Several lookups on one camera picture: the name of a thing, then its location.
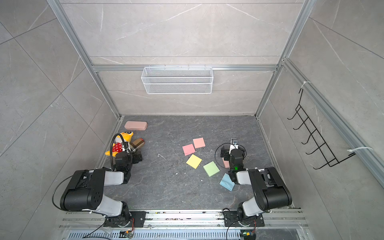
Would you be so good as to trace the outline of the salmon pink memo pad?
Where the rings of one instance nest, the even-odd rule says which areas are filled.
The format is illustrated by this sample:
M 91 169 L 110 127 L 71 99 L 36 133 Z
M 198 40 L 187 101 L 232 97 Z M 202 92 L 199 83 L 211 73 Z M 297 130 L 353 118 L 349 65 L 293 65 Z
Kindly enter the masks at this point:
M 203 148 L 206 146 L 204 138 L 193 139 L 195 149 Z

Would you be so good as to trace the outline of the yellow memo pad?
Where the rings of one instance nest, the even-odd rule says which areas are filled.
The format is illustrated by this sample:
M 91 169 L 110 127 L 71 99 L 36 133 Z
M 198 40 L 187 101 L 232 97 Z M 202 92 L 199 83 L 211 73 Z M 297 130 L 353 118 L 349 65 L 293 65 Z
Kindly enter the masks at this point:
M 201 162 L 202 162 L 201 158 L 192 154 L 190 158 L 187 160 L 186 164 L 194 169 L 197 169 L 197 167 L 200 165 Z

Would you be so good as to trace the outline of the green memo pad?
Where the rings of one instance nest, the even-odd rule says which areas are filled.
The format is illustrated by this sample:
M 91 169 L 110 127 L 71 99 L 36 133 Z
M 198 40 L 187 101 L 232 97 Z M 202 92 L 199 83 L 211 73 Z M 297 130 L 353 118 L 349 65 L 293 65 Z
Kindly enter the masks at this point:
M 213 175 L 220 172 L 220 169 L 217 167 L 215 162 L 210 162 L 210 163 L 204 165 L 203 168 L 209 177 L 212 177 Z

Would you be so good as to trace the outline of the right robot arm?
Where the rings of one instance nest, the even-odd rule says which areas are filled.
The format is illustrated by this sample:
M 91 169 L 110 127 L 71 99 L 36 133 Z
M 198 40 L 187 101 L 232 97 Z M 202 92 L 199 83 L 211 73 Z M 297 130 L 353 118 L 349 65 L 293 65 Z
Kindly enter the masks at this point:
M 235 185 L 252 187 L 251 199 L 240 203 L 235 212 L 224 210 L 223 215 L 226 219 L 230 218 L 230 214 L 235 215 L 232 220 L 233 225 L 257 224 L 263 213 L 292 204 L 292 195 L 276 168 L 247 169 L 244 167 L 247 151 L 237 143 L 236 139 L 232 139 L 231 143 L 221 144 L 217 150 L 220 151 L 220 157 L 225 168 L 228 169 L 222 178 L 221 185 L 228 190 L 232 190 Z

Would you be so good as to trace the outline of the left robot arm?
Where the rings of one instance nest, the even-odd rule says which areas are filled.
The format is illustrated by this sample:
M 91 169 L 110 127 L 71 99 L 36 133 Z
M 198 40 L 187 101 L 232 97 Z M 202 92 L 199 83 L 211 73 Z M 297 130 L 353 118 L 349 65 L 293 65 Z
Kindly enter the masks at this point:
M 115 134 L 110 149 L 105 153 L 111 167 L 94 170 L 78 170 L 67 178 L 69 182 L 60 203 L 54 207 L 63 212 L 89 212 L 105 217 L 105 226 L 120 228 L 133 226 L 134 216 L 127 203 L 104 194 L 107 186 L 125 185 L 131 178 L 134 164 L 142 161 L 140 148 L 145 141 L 132 140 L 133 132 Z

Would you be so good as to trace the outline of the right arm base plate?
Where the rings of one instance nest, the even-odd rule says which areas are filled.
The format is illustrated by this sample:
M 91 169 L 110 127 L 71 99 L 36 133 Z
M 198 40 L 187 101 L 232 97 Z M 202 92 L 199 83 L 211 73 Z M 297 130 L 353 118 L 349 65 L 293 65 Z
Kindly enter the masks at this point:
M 262 215 L 247 217 L 240 215 L 237 211 L 222 211 L 223 219 L 226 227 L 264 227 L 265 222 Z

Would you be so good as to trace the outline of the hot pink memo pad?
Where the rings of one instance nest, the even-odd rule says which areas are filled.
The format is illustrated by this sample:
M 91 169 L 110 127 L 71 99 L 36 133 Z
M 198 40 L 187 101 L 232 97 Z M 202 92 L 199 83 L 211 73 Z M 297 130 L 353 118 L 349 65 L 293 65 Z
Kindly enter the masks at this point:
M 189 145 L 183 146 L 183 152 L 185 156 L 188 156 L 188 155 L 194 154 L 196 150 L 193 144 L 189 144 Z

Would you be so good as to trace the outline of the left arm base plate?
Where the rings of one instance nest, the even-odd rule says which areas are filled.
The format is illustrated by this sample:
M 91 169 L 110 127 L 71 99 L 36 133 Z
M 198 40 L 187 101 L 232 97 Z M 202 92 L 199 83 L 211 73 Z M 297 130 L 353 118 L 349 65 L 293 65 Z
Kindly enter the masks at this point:
M 107 217 L 103 227 L 111 228 L 142 228 L 146 219 L 147 212 L 133 211 L 122 213 L 117 217 Z

